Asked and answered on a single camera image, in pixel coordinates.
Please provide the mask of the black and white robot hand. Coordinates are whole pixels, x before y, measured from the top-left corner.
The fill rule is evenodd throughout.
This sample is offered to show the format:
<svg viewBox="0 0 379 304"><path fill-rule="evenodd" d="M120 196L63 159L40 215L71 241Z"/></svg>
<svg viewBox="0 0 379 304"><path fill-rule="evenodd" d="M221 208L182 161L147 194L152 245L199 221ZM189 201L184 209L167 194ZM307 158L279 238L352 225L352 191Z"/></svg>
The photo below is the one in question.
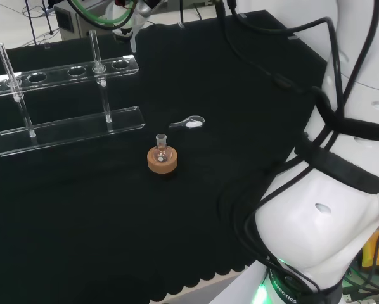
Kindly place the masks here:
<svg viewBox="0 0 379 304"><path fill-rule="evenodd" d="M163 3L164 1L158 0L111 1L106 7L106 19L116 20L118 17L123 17L115 24L118 28L112 30L114 39L129 41Z"/></svg>

